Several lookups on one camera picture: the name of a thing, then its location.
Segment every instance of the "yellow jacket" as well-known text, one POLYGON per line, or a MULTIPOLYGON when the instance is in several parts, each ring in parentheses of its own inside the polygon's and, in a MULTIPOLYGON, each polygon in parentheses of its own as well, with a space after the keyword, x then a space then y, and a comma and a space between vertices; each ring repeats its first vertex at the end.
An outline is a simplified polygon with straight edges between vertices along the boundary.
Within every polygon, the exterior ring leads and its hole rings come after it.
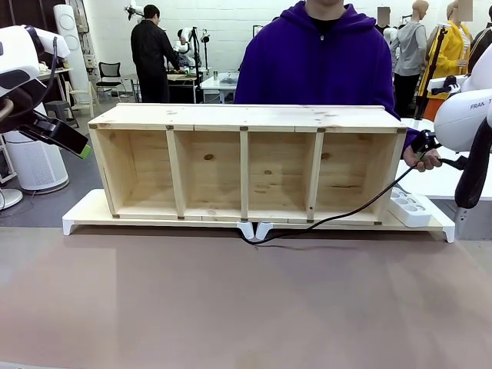
MULTIPOLYGON (((444 36, 443 43, 440 47, 439 56, 437 57, 436 71, 434 72, 434 76, 432 78, 443 78, 447 77, 448 75, 465 75, 468 73, 468 67, 461 68, 457 66, 457 61, 463 58, 464 51, 464 41, 463 37, 461 36, 460 29, 453 22, 448 22, 448 24, 451 25, 451 28, 447 29, 447 33, 444 36)), ((463 28, 465 35, 470 39, 471 43, 472 38, 467 26, 461 24, 461 27, 463 28)), ((431 65, 431 62, 434 60, 438 36, 439 32, 437 32, 437 36, 434 39, 434 43, 432 44, 432 49, 430 50, 429 65, 427 66, 424 77, 422 78, 421 88, 418 92, 419 96, 424 95, 425 81, 428 79, 429 67, 431 65)), ((470 59, 470 49, 471 48, 468 48, 467 54, 464 57, 466 60, 470 59)), ((433 96, 428 93, 427 96, 428 98, 439 98, 441 100, 445 100, 448 94, 433 96)))

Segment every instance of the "metal stand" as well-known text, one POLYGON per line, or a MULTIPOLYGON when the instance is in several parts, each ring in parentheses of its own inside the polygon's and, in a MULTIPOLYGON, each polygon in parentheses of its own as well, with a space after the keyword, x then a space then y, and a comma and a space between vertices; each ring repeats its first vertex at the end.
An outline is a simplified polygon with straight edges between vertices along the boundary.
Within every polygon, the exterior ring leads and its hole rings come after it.
POLYGON ((434 73, 437 68, 437 58, 439 57, 440 47, 443 44, 444 36, 446 34, 447 34, 446 28, 441 27, 439 30, 439 35, 437 36, 437 46, 434 52, 434 57, 432 58, 432 63, 430 64, 429 67, 429 75, 427 76, 427 80, 425 81, 424 95, 422 96, 422 102, 417 107, 417 110, 415 111, 414 119, 418 121, 422 120, 422 117, 424 116, 425 108, 427 107, 427 103, 429 102, 429 98, 427 96, 428 95, 427 89, 429 87, 429 83, 431 82, 431 79, 434 77, 434 73))

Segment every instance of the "shelf compartment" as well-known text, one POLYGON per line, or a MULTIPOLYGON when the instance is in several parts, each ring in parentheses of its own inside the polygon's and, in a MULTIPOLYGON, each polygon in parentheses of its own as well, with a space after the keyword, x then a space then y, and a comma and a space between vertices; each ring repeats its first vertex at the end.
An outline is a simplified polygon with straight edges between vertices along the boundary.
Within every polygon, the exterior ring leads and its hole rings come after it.
POLYGON ((178 218, 165 131, 91 130, 111 213, 178 218))
POLYGON ((240 221, 239 132, 169 131, 168 139, 179 218, 240 221))
MULTIPOLYGON (((315 221, 353 211, 388 185, 394 171, 394 151, 402 135, 326 133, 321 150, 315 221)), ((368 209, 334 221, 372 225, 386 209, 383 197, 368 209)))
POLYGON ((316 134, 249 132, 250 221, 308 221, 308 179, 316 134))

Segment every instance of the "black pants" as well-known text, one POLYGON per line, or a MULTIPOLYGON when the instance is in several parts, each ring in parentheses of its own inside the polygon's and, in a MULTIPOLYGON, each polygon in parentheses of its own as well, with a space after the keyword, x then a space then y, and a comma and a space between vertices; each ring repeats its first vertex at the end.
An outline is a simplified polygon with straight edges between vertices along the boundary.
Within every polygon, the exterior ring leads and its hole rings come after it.
POLYGON ((396 98, 395 111, 400 117, 405 117, 408 105, 412 102, 420 75, 397 75, 394 74, 394 94, 396 98))
POLYGON ((139 78, 141 102, 144 103, 169 103, 169 84, 166 74, 139 78))

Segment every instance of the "black coat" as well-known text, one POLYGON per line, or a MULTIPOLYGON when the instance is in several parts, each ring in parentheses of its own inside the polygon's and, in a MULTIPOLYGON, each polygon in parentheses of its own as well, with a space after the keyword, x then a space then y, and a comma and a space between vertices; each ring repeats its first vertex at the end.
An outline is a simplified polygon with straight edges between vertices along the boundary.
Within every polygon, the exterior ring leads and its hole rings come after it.
POLYGON ((164 57, 179 70, 178 58, 166 32, 154 22, 143 20, 131 32, 131 53, 140 79, 158 78, 166 74, 164 57))

